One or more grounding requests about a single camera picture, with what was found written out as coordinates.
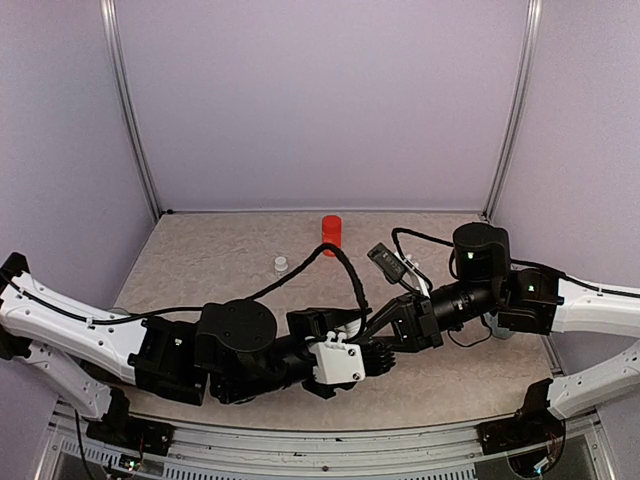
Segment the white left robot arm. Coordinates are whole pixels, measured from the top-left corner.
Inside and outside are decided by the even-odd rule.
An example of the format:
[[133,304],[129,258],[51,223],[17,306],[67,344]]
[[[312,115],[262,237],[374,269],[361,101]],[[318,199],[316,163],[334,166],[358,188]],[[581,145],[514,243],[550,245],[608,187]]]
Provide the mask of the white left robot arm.
[[255,298],[208,303],[194,322],[181,313],[172,307],[122,315],[86,305],[36,281],[19,253],[1,268],[5,357],[62,353],[178,403],[198,406],[212,397],[241,404],[297,384],[329,399],[395,364],[388,345],[365,336],[366,303],[291,311],[286,335]]

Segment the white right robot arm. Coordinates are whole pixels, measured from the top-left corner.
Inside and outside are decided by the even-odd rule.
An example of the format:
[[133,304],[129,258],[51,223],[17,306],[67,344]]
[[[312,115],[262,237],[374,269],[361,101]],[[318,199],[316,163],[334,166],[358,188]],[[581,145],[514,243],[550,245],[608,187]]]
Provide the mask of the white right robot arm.
[[[393,350],[419,352],[440,346],[443,332],[485,314],[510,332],[639,336],[636,289],[589,283],[547,265],[515,260],[508,232],[486,223],[458,227],[448,245],[455,282],[392,299],[367,323],[362,342],[391,325]],[[638,385],[639,346],[633,344],[586,370],[530,385],[511,423],[512,436],[531,444],[549,429],[550,416],[567,419]]]

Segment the small white pill bottle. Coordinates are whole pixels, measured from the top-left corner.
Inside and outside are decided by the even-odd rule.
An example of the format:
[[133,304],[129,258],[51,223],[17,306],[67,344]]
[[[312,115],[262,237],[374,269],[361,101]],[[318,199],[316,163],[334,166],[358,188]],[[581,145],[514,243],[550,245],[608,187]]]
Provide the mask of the small white pill bottle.
[[277,256],[274,259],[274,270],[278,277],[284,276],[289,270],[287,258],[284,256]]

